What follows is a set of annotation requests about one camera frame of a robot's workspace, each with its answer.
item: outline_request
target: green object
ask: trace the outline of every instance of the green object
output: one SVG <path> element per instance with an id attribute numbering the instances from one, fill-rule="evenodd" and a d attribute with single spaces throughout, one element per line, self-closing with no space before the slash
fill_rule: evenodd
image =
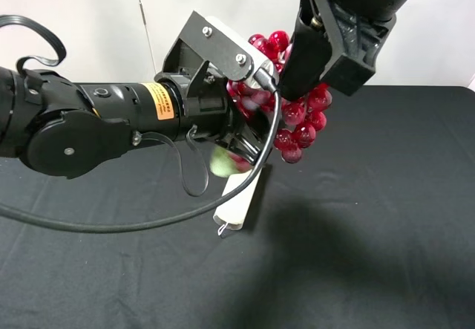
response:
<path id="1" fill-rule="evenodd" d="M 209 169 L 213 175 L 221 178 L 228 178 L 241 172 L 236 168 L 236 162 L 229 156 L 227 150 L 217 146 L 211 155 Z"/>

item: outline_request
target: grape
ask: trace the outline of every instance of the grape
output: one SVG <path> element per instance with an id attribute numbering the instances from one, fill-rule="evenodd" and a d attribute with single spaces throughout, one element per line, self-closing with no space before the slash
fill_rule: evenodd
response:
<path id="1" fill-rule="evenodd" d="M 327 90 L 325 84 L 320 84 L 309 93 L 308 106 L 312 110 L 327 110 L 332 103 L 332 94 Z"/>
<path id="2" fill-rule="evenodd" d="M 252 44 L 256 47 L 262 54 L 272 61 L 277 61 L 278 52 L 275 49 L 275 46 L 272 45 L 267 39 L 260 38 Z"/>
<path id="3" fill-rule="evenodd" d="M 269 37 L 269 42 L 274 45 L 277 52 L 284 52 L 289 47 L 289 35 L 283 30 L 277 30 Z"/>
<path id="4" fill-rule="evenodd" d="M 252 101 L 250 97 L 243 97 L 243 106 L 250 111 L 256 111 L 259 108 L 259 104 Z"/>
<path id="5" fill-rule="evenodd" d="M 277 70 L 279 74 L 282 73 L 283 69 L 284 69 L 284 65 L 282 65 L 281 63 L 275 63 L 275 70 Z"/>
<path id="6" fill-rule="evenodd" d="M 269 102 L 270 99 L 270 93 L 265 90 L 256 90 L 254 94 L 251 96 L 251 100 L 255 102 L 258 105 L 264 105 Z"/>
<path id="7" fill-rule="evenodd" d="M 238 96 L 238 93 L 236 92 L 236 90 L 233 88 L 233 82 L 231 80 L 229 80 L 227 83 L 226 83 L 226 90 L 228 91 L 229 95 L 232 97 L 232 98 L 235 98 Z"/>
<path id="8" fill-rule="evenodd" d="M 249 37 L 248 42 L 253 45 L 255 41 L 261 38 L 264 38 L 264 36 L 262 34 L 256 33 Z"/>
<path id="9" fill-rule="evenodd" d="M 238 156 L 237 154 L 232 152 L 228 152 L 228 154 L 229 157 L 235 162 L 235 167 L 239 172 L 244 173 L 252 168 L 251 164 L 241 156 Z"/>
<path id="10" fill-rule="evenodd" d="M 246 107 L 243 104 L 243 100 L 237 100 L 235 102 L 235 105 L 236 105 L 237 109 L 241 112 L 242 115 L 244 115 L 244 117 L 247 120 L 250 119 L 252 117 L 252 115 L 254 114 L 252 111 L 246 109 Z"/>
<path id="11" fill-rule="evenodd" d="M 291 102 L 284 106 L 282 111 L 284 122 L 287 125 L 295 126 L 304 121 L 305 119 L 305 107 L 298 102 Z"/>
<path id="12" fill-rule="evenodd" d="M 325 117 L 323 112 L 318 110 L 314 110 L 308 113 L 305 121 L 312 124 L 313 128 L 316 131 L 321 131 L 327 125 L 327 118 Z"/>
<path id="13" fill-rule="evenodd" d="M 269 100 L 267 100 L 265 104 L 261 105 L 261 110 L 264 112 L 273 112 L 274 106 L 275 106 L 275 99 L 274 99 L 274 96 L 271 95 Z"/>
<path id="14" fill-rule="evenodd" d="M 307 103 L 307 101 L 305 100 L 305 97 L 299 97 L 296 101 L 294 101 L 300 105 L 302 105 L 303 107 L 305 107 L 305 104 Z"/>
<path id="15" fill-rule="evenodd" d="M 243 95 L 252 95 L 254 90 L 249 88 L 246 84 L 243 82 L 235 82 L 233 83 L 233 88 L 237 91 L 237 93 L 241 96 Z"/>
<path id="16" fill-rule="evenodd" d="M 292 137 L 292 132 L 286 128 L 281 128 L 277 131 L 274 140 L 274 147 L 279 151 L 288 149 L 292 145 L 295 145 L 295 140 Z"/>
<path id="17" fill-rule="evenodd" d="M 295 127 L 292 136 L 302 149 L 306 149 L 315 141 L 317 131 L 311 123 L 301 123 Z"/>
<path id="18" fill-rule="evenodd" d="M 302 159 L 302 150 L 297 144 L 291 145 L 289 148 L 282 151 L 282 159 L 287 163 L 297 163 Z"/>

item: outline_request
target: black table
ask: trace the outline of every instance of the black table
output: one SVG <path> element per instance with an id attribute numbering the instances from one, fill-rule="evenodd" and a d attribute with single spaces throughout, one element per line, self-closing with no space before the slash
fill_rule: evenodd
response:
<path id="1" fill-rule="evenodd" d="M 475 328 L 475 94 L 365 87 L 327 116 L 301 163 L 271 156 L 245 229 L 225 239 L 212 214 L 125 235 L 0 219 L 0 328 Z M 176 169 L 165 146 L 69 181 L 2 159 L 0 199 L 151 220 L 196 205 Z"/>

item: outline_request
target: white plastic piece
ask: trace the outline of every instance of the white plastic piece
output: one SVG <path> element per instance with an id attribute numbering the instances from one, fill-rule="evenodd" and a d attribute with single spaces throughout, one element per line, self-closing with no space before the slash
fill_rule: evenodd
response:
<path id="1" fill-rule="evenodd" d="M 232 175 L 228 179 L 228 183 L 224 188 L 223 195 L 228 194 L 233 189 L 236 189 L 242 182 L 245 181 L 251 171 L 243 173 L 241 175 Z M 225 202 L 216 208 L 213 219 L 216 224 L 220 225 L 221 233 L 225 229 L 241 230 L 246 220 L 246 215 L 251 205 L 252 197 L 254 196 L 255 187 L 258 184 L 261 172 L 252 181 L 247 188 L 245 188 L 240 194 L 236 195 L 233 199 Z"/>

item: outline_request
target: red grapes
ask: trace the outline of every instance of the red grapes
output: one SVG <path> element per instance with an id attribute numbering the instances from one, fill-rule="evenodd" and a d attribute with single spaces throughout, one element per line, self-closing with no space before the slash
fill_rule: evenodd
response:
<path id="1" fill-rule="evenodd" d="M 249 37 L 249 43 L 272 60 L 276 71 L 280 74 L 292 52 L 289 35 L 283 30 L 277 30 L 266 39 L 262 34 Z M 282 102 L 282 120 L 286 128 L 278 130 L 274 147 L 282 154 L 282 159 L 288 163 L 297 163 L 303 157 L 303 149 L 310 147 L 327 125 L 327 118 L 322 111 L 332 104 L 332 94 L 327 90 L 328 85 L 321 83 L 312 89 L 305 97 L 293 102 L 284 98 Z M 244 82 L 229 81 L 226 85 L 229 95 L 246 119 L 253 117 L 260 109 L 272 113 L 275 98 L 270 92 L 262 89 L 251 89 Z M 243 158 L 231 154 L 236 169 L 246 172 L 251 168 Z"/>

